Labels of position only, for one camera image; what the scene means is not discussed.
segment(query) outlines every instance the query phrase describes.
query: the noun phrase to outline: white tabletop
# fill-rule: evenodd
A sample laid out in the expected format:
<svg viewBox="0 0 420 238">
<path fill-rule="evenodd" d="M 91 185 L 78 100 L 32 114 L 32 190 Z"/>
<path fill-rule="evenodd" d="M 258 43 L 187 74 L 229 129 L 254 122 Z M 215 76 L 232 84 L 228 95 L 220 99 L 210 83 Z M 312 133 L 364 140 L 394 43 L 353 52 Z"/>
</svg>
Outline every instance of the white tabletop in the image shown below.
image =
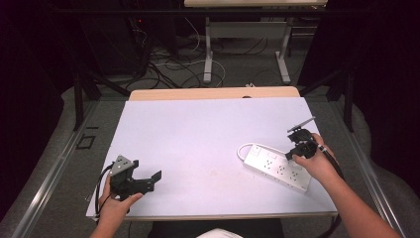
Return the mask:
<svg viewBox="0 0 420 238">
<path fill-rule="evenodd" d="M 322 6 L 327 0 L 185 0 L 186 7 Z"/>
<path fill-rule="evenodd" d="M 288 152 L 287 129 L 310 117 L 300 97 L 128 101 L 104 168 L 122 155 L 139 160 L 134 179 L 162 172 L 128 219 L 336 214 L 316 179 L 305 193 L 292 190 L 246 168 L 236 154 L 249 142 Z M 318 132 L 315 122 L 305 128 Z M 93 200 L 86 215 L 94 215 Z"/>
</svg>

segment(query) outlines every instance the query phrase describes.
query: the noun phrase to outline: small black object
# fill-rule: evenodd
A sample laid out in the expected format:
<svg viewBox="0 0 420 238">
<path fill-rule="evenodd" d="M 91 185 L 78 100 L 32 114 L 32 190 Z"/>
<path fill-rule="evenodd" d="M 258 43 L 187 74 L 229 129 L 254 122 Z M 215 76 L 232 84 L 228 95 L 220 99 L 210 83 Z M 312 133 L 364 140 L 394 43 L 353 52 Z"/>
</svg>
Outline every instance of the small black object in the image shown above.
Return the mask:
<svg viewBox="0 0 420 238">
<path fill-rule="evenodd" d="M 161 179 L 161 171 L 154 174 L 151 178 L 133 179 L 133 171 L 139 166 L 139 161 L 129 161 L 124 157 L 119 157 L 114 164 L 116 169 L 111 171 L 110 186 L 111 192 L 119 195 L 120 200 L 125 200 L 135 193 L 146 194 L 155 190 L 155 183 Z"/>
<path fill-rule="evenodd" d="M 315 143 L 312 134 L 306 129 L 295 129 L 293 133 L 287 136 L 290 141 L 294 142 L 295 148 L 286 153 L 288 161 L 292 160 L 292 155 L 304 156 L 306 159 L 313 157 L 317 150 L 317 144 Z"/>
</svg>

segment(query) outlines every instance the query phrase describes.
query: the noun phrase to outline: power outlet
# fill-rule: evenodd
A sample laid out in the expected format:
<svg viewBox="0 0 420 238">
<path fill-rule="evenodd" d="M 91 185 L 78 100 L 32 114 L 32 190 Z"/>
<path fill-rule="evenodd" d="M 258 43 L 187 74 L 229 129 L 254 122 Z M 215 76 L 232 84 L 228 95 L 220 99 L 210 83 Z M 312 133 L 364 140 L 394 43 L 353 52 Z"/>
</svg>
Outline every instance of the power outlet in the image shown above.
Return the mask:
<svg viewBox="0 0 420 238">
<path fill-rule="evenodd" d="M 305 168 L 288 161 L 284 154 L 269 151 L 255 144 L 245 157 L 244 165 L 300 192 L 308 189 L 311 180 Z"/>
</svg>

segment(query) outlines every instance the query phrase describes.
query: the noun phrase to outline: table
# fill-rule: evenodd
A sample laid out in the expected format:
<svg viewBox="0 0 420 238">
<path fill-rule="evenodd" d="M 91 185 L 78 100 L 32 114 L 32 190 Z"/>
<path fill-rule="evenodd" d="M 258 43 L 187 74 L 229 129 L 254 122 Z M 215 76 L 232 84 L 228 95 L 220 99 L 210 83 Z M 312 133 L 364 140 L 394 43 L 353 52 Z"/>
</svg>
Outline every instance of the table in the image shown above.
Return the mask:
<svg viewBox="0 0 420 238">
<path fill-rule="evenodd" d="M 234 7 L 298 7 L 323 6 L 327 0 L 185 0 L 186 7 L 194 8 L 234 8 Z M 275 52 L 281 80 L 284 84 L 291 83 L 287 66 L 284 61 L 288 40 L 291 34 L 293 19 L 287 22 L 211 22 L 206 17 L 206 62 L 204 65 L 203 81 L 211 81 L 213 52 L 211 51 L 212 38 L 282 38 L 280 51 Z"/>
<path fill-rule="evenodd" d="M 122 155 L 139 160 L 134 179 L 162 171 L 155 191 L 126 219 L 336 215 L 316 179 L 301 193 L 245 168 L 236 155 L 247 142 L 290 150 L 286 130 L 310 117 L 294 87 L 138 90 L 126 102 L 104 168 Z M 314 122 L 305 128 L 318 132 Z M 93 215 L 92 200 L 86 216 Z"/>
</svg>

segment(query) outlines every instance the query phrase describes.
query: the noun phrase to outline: person's right hand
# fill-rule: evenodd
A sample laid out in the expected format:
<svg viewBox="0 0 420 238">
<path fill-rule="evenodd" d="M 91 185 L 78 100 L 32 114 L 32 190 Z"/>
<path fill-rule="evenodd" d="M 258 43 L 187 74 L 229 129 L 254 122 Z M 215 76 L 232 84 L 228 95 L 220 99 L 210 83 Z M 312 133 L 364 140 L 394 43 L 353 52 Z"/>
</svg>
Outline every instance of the person's right hand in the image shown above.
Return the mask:
<svg viewBox="0 0 420 238">
<path fill-rule="evenodd" d="M 328 150 L 328 153 L 335 159 L 334 153 L 330 150 L 328 146 L 324 144 L 324 140 L 318 134 L 312 134 L 315 141 L 325 147 Z M 309 175 L 314 177 L 316 180 L 322 182 L 325 179 L 331 179 L 337 177 L 338 174 L 331 163 L 328 161 L 326 156 L 319 150 L 316 150 L 315 155 L 310 159 L 303 159 L 299 156 L 293 155 L 293 160 L 299 166 L 302 166 L 308 171 Z"/>
</svg>

